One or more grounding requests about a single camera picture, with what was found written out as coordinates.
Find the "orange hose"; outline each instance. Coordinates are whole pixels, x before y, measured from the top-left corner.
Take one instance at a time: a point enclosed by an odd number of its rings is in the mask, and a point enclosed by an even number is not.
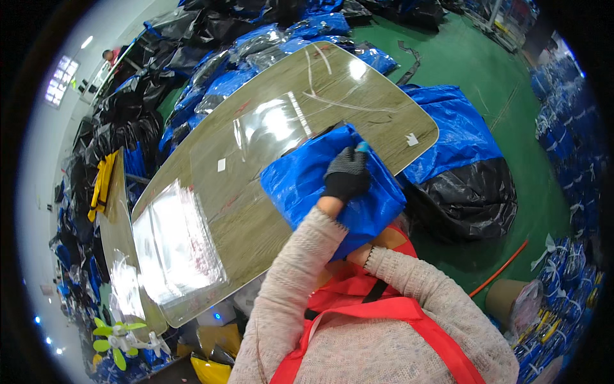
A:
[[[522,250],[524,249],[524,247],[526,247],[526,246],[527,246],[527,243],[528,243],[528,242],[529,242],[529,240],[525,240],[525,241],[524,241],[524,243],[523,243],[523,244],[520,246],[520,248],[518,248],[518,250],[517,250],[516,252],[514,252],[514,254],[513,254],[513,255],[511,255],[510,259],[509,259],[509,260],[507,260],[507,261],[506,261],[506,263],[505,263],[505,264],[503,264],[503,266],[502,266],[501,268],[499,268],[499,270],[498,270],[498,271],[496,271],[495,273],[493,273],[493,274],[492,274],[492,276],[490,276],[490,277],[488,278],[488,280],[486,280],[484,283],[482,283],[482,285],[481,285],[481,286],[477,287],[477,288],[475,289],[475,291],[471,292],[471,293],[469,294],[469,297],[473,297],[473,296],[477,295],[477,294],[478,294],[478,292],[480,292],[482,289],[484,289],[484,287],[485,287],[485,286],[487,286],[488,284],[490,284],[490,283],[491,283],[491,281],[495,279],[495,277],[499,276],[499,274],[500,274],[501,272],[503,272],[503,270],[504,270],[504,269],[506,269],[508,265],[510,265],[510,263],[512,262],[512,260],[513,260],[513,259],[516,259],[516,256],[518,256],[518,254],[520,253],[520,251],[522,251]]]

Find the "ceiling light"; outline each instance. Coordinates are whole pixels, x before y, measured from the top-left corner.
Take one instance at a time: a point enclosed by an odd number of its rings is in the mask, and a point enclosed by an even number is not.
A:
[[[81,44],[81,49],[87,47],[87,45],[91,42],[91,40],[94,38],[94,36],[90,36],[87,38],[86,41],[83,42],[83,44]]]

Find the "black knit glove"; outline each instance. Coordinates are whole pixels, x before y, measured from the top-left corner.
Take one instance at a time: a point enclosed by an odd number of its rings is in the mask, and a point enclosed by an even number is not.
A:
[[[367,143],[362,141],[357,149],[347,147],[335,157],[324,175],[322,196],[336,197],[347,204],[352,197],[369,190],[371,179],[365,168],[367,149]]]

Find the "white wall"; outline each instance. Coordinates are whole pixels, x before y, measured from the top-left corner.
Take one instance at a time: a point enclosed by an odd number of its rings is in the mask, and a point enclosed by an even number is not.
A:
[[[141,32],[143,21],[176,5],[177,0],[100,1],[73,29],[57,56],[72,56],[80,63],[76,73],[79,84],[97,69],[105,49],[129,43]],[[92,42],[80,49],[89,36],[94,36]],[[50,353],[76,383],[85,383],[89,379],[85,375],[77,328],[68,324],[62,315],[58,298],[53,296],[49,304],[39,285],[52,284],[55,263],[48,242],[55,234],[56,213],[48,212],[46,206],[53,202],[53,187],[61,179],[59,165],[72,149],[72,140],[88,105],[69,88],[60,108],[55,109],[43,102],[46,85],[46,82],[41,84],[40,102],[33,108],[21,151],[18,198],[14,207],[17,243],[32,305],[41,317],[44,333],[53,340]],[[65,348],[61,356],[55,354],[56,348]]]

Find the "green fan blade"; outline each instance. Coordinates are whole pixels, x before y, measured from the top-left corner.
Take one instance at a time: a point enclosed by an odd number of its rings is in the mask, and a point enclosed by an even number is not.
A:
[[[147,324],[143,324],[143,323],[128,324],[126,326],[126,330],[130,331],[132,329],[143,328],[143,327],[146,327],[146,326],[147,326]]]
[[[96,340],[94,342],[94,349],[98,352],[104,352],[111,347],[111,344],[107,340]]]
[[[126,370],[126,359],[123,358],[122,352],[117,348],[113,348],[113,361],[119,369]]]
[[[100,320],[99,318],[95,317],[94,318],[94,323],[96,323],[96,327],[106,327],[107,325],[104,323],[104,321]]]
[[[111,327],[99,327],[92,332],[96,336],[110,336],[113,334],[113,328]]]

